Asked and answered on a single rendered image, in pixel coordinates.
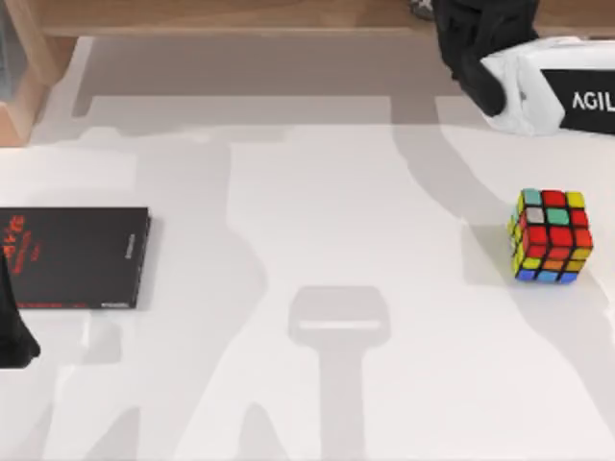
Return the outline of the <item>black book with red print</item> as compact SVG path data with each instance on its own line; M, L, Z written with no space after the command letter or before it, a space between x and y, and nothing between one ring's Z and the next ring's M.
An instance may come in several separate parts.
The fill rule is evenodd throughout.
M0 206L0 247L20 308L136 306L146 206Z

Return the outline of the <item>multicoloured puzzle cube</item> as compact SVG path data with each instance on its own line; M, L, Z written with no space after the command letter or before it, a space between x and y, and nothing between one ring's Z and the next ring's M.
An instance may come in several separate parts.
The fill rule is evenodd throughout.
M507 233L513 277L523 282L573 283L594 249L579 191L522 189Z

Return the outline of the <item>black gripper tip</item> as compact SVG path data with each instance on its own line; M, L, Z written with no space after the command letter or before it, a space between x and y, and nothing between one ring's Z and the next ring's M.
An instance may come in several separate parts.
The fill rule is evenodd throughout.
M8 262L0 250L0 370L25 369L40 353L39 342L18 310Z

